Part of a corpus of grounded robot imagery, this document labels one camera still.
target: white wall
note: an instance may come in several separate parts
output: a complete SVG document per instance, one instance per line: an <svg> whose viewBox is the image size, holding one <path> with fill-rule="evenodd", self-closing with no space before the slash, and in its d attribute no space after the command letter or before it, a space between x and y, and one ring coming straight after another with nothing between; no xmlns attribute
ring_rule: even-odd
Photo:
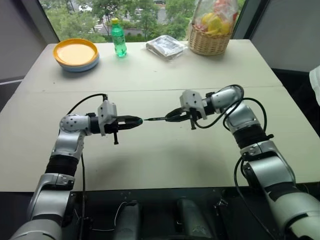
<svg viewBox="0 0 320 240"><path fill-rule="evenodd" d="M320 65L320 0L271 0L252 42L271 68Z"/></svg>
<svg viewBox="0 0 320 240"><path fill-rule="evenodd" d="M0 81L26 75L45 48L13 1L0 0Z"/></svg>

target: stack of plates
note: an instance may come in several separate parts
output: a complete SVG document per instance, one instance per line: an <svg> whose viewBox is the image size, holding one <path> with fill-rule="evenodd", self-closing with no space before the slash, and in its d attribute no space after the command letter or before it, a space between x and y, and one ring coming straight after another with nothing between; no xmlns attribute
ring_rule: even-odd
<svg viewBox="0 0 320 240"><path fill-rule="evenodd" d="M97 47L88 40L70 38L59 42L53 56L60 66L69 72L83 72L92 69L99 61Z"/></svg>

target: green bottle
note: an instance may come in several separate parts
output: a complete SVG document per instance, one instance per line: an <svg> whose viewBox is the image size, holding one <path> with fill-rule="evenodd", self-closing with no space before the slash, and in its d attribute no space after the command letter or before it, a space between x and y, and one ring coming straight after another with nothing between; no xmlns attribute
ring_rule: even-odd
<svg viewBox="0 0 320 240"><path fill-rule="evenodd" d="M125 32L119 25L118 18L116 17L112 18L111 22L112 22L111 35L112 35L112 41L114 44L115 53L119 57L124 57L127 54Z"/></svg>

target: white table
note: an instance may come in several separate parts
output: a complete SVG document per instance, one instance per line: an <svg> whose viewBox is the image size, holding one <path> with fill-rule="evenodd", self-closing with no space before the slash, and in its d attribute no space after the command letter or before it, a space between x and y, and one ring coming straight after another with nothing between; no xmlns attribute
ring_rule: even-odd
<svg viewBox="0 0 320 240"><path fill-rule="evenodd" d="M76 102L90 94L108 93L109 99L117 104L119 115L149 118L163 116L179 107L179 96L183 88L198 89L204 96L207 92L216 91L234 83L245 86L245 96L256 98L265 106L268 115L267 133L275 135L274 142L293 168L297 182L319 180L320 139L249 41L232 40L226 56L207 60L212 68L207 69L206 74L212 76L212 82L207 78L198 78L198 81L193 77L186 78L185 71L192 74L190 69L179 64L175 65L174 62L162 62L141 50L141 43L128 43L130 52L124 58L130 71L135 69L132 78L118 79L118 81L110 78L101 79L98 78L98 74L116 76L117 64L121 63L116 62L117 58L113 58L113 52L108 53L110 59L104 56L104 49L111 51L111 44L97 44L97 46L102 56L99 67L80 73L80 79L67 79L63 77L65 73L52 59L53 46L49 45L2 110L0 113L0 191L34 191L40 175L45 171L57 138L59 120ZM225 64L229 68L234 66L238 71L240 70L236 60L235 62L232 60L233 51L235 53L243 51L242 58L246 63L241 62L239 65L248 67L246 70L241 70L241 78L236 78L237 74L232 69L226 70L224 83L221 81L223 73L219 71L220 68L217 65L224 69ZM249 58L246 58L245 52L249 53ZM137 60L144 58L149 59L148 63L145 62L149 68L159 67L164 71L164 66L167 65L170 71L165 73L166 78L161 80L160 77L157 79L140 77L139 73L145 75ZM200 60L200 63L206 63L205 57L193 55L191 52L177 59L177 62L185 62L187 65L191 61L194 70L197 67L201 68L194 58ZM107 60L113 67L104 68ZM260 77L254 79L251 77L250 62L259 66L254 71L260 72ZM48 75L45 75L46 71L42 69L45 66L50 73ZM184 76L184 78L182 77L178 82L175 81L175 76ZM168 78L175 81L173 87ZM100 97L91 99L81 104L75 112L79 114L94 112L100 103ZM248 104L263 121L259 107L251 102ZM137 128L121 131L118 138L119 145L113 145L112 136L105 138L92 135L85 139L83 155L88 190L234 185L233 169L239 158L239 149L233 136L222 127L221 122L206 130L193 131L190 130L190 123L187 121L144 122ZM75 190L80 190L82 187L81 174L79 164ZM245 179L242 176L239 177L240 184L246 185Z"/></svg>

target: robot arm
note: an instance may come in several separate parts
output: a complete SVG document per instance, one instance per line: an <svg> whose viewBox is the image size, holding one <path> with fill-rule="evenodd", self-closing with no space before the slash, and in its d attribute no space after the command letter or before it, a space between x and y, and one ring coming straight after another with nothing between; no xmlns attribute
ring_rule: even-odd
<svg viewBox="0 0 320 240"><path fill-rule="evenodd" d="M241 95L241 88L236 85L208 93L205 99L196 91L186 90L180 97L181 108L169 113L166 120L190 119L192 126L192 122L200 118L206 119L207 115L226 110L227 126L242 158L247 161L243 166L245 178L251 187L264 192L280 230L291 230L298 238L320 239L320 202L296 188L292 169L270 140L271 136L266 135L253 111L241 101ZM186 115L177 115L179 112L186 112Z"/></svg>
<svg viewBox="0 0 320 240"><path fill-rule="evenodd" d="M135 116L117 116L114 103L105 99L94 113L68 114L60 121L60 130L45 173L40 177L28 206L28 222L11 237L12 240L60 240L61 227L68 224L73 215L77 165L84 148L84 138L91 134L114 135L117 132L142 124Z"/></svg>

